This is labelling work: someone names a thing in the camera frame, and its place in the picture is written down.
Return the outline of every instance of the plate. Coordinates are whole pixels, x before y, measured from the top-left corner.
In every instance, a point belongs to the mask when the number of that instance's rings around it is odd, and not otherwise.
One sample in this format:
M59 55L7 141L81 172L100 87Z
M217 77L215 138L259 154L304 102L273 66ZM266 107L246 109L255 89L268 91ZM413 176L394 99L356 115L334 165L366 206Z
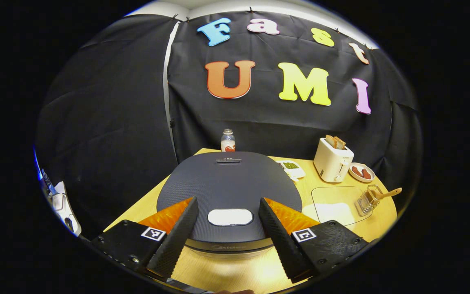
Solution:
M300 164L294 162L293 160L277 160L280 165L284 168L284 171L289 172L290 175L292 175L295 178L302 178L306 176L306 172L300 167ZM296 166L298 166L298 169L288 169L284 163L292 163Z
M359 175L355 174L352 170L353 166L356 166L358 171L360 171L360 172L362 172L362 169L366 169L366 171L371 175L371 179L366 179L366 178L360 177ZM364 182L364 183L370 183L376 177L375 172L373 172L372 169L370 169L367 165L362 164L362 163L358 163L358 162L351 162L351 164L349 165L349 170L348 171L355 179L358 179L360 182Z

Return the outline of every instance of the wooden handle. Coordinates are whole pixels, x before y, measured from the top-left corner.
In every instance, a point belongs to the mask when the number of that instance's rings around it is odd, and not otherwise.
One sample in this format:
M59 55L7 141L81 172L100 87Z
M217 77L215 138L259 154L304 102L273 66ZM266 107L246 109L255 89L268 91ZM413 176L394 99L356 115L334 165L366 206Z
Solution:
M393 197L395 196L396 194L399 194L401 192L401 188L396 188L390 192L387 192L387 193L384 193L384 194L380 194L380 195L377 195L377 199L382 199L382 198L386 198L386 197Z

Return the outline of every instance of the white wall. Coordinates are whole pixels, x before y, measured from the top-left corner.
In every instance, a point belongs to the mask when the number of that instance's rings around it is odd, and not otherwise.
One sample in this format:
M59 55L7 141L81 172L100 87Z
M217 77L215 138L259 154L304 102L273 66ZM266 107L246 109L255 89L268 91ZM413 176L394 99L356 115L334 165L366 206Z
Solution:
M312 22L317 22L330 28L338 28L338 30L341 31L343 34L348 35L349 37L359 41L362 44L365 43L368 48L379 48L376 42L374 42L372 39L370 39L352 24L349 24L347 21L343 20L341 17L335 15L327 9L319 7L315 4L311 4L309 2L303 2L303 5L298 5L290 2L282 2L276 0L259 0L258 3L255 3L254 0L226 0L216 1L210 4L195 7L193 9L188 9L181 5L175 4L175 2L183 2L183 5L187 5L188 7L193 7L193 3L191 4L186 0L171 1L174 3L164 2L163 0L152 2L145 6L142 6L136 11L133 11L129 15L149 13L173 17L173 15L178 14L177 19L186 20L187 16L190 17L190 19L193 19L196 17L213 13L222 13L228 11L248 11L251 6L254 11L283 13L308 19Z

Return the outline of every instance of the table surface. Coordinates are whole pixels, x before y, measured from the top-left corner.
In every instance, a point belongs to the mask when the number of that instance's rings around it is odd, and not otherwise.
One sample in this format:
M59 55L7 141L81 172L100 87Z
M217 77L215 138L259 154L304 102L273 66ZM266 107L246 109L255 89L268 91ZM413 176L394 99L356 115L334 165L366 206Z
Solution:
M203 148L196 154L207 152L220 152L220 150ZM294 160L306 172L305 177L295 183L300 197L302 198L303 207L304 205L313 203L311 192L313 189L320 187L355 186L364 191L368 185L376 184L382 191L386 192L386 188L377 177L370 183L362 183L354 179L351 175L346 175L341 183L327 183L321 180L312 160L280 158L276 156L269 157L273 160ZM112 222L105 231L121 220L127 219L138 222L155 214L157 212L156 207L159 192L168 177L126 210L119 218ZM347 228L370 242L375 238L380 238L386 233L396 219L397 209L395 208L393 199L389 197L382 199L369 218L359 221ZM213 292L221 290L236 292L251 289L255 294L276 292L304 282L291 283L291 281L287 279L274 247L252 258L234 260L204 257L185 246L175 265L172 278L190 286Z

